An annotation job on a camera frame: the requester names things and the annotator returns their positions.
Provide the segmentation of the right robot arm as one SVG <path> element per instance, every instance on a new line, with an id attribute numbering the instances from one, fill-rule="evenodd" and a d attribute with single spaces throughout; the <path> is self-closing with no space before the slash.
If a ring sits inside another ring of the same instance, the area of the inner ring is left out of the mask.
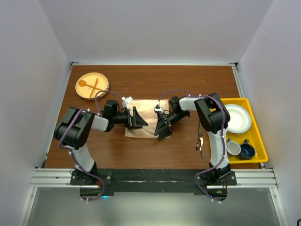
<path id="1" fill-rule="evenodd" d="M 230 174 L 230 161 L 226 150 L 226 133 L 230 114 L 222 103 L 217 93 L 210 95 L 191 97 L 173 97 L 169 100 L 172 112 L 166 114 L 160 102 L 154 107 L 157 114 L 157 125 L 154 135 L 158 140 L 162 140 L 172 134 L 172 126 L 186 116 L 190 116 L 190 111 L 196 111 L 199 123 L 207 132 L 210 142 L 211 158 L 209 169 L 196 175 L 196 178 L 209 178 L 215 184 L 220 185 Z"/>

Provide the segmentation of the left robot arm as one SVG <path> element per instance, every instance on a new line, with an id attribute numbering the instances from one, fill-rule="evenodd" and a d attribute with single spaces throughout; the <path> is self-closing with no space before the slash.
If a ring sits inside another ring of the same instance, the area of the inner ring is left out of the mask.
<path id="1" fill-rule="evenodd" d="M 75 163 L 75 178 L 87 185 L 103 184 L 87 147 L 90 130 L 110 132 L 116 124 L 123 124 L 127 129 L 148 126 L 135 106 L 129 108 L 126 103 L 122 106 L 121 109 L 117 100 L 107 100 L 99 114 L 71 107 L 55 128 L 54 138 L 59 142 L 58 147 L 67 150 Z"/>

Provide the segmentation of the beige cloth napkin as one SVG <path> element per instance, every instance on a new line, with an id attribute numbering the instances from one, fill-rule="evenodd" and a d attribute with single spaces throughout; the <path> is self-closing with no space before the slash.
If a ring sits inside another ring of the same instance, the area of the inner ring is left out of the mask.
<path id="1" fill-rule="evenodd" d="M 148 123 L 148 126 L 141 129 L 125 129 L 125 137 L 131 138 L 157 138 L 155 136 L 155 128 L 157 125 L 158 117 L 154 112 L 157 105 L 157 100 L 151 99 L 134 99 L 130 102 L 131 115 L 133 115 L 132 108 L 135 106 L 139 115 Z"/>

